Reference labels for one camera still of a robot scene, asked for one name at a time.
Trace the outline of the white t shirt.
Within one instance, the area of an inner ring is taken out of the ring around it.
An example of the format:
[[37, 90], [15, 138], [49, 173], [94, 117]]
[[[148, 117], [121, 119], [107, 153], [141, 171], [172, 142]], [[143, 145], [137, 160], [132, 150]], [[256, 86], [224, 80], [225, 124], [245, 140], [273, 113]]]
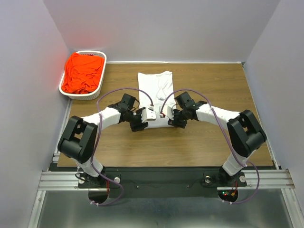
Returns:
[[153, 101], [156, 108], [156, 120], [149, 121], [148, 128], [165, 128], [168, 125], [168, 118], [161, 118], [159, 111], [163, 102], [173, 92], [172, 72], [164, 71], [158, 74], [138, 73], [138, 88], [145, 91]]

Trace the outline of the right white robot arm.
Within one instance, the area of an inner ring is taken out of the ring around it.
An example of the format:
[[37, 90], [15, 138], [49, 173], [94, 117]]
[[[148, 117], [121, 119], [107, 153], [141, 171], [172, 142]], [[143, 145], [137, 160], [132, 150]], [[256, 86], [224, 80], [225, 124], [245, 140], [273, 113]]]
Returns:
[[217, 125], [222, 131], [231, 154], [219, 169], [219, 181], [230, 185], [246, 167], [250, 156], [267, 140], [266, 133], [252, 111], [228, 111], [211, 105], [209, 100], [195, 102], [188, 92], [175, 97], [180, 107], [163, 104], [160, 116], [168, 117], [168, 125], [185, 128], [188, 120]]

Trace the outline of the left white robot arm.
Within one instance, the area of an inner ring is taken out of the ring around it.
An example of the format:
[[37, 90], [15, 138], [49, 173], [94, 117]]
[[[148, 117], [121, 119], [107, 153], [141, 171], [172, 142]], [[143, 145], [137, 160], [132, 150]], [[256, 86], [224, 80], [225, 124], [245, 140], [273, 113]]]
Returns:
[[72, 116], [58, 142], [57, 149], [76, 164], [89, 176], [95, 187], [105, 184], [103, 165], [95, 158], [94, 151], [99, 143], [100, 133], [105, 128], [128, 122], [132, 132], [142, 131], [148, 126], [149, 109], [142, 107], [135, 111], [136, 98], [124, 94], [121, 101], [107, 106], [104, 110], [86, 117]]

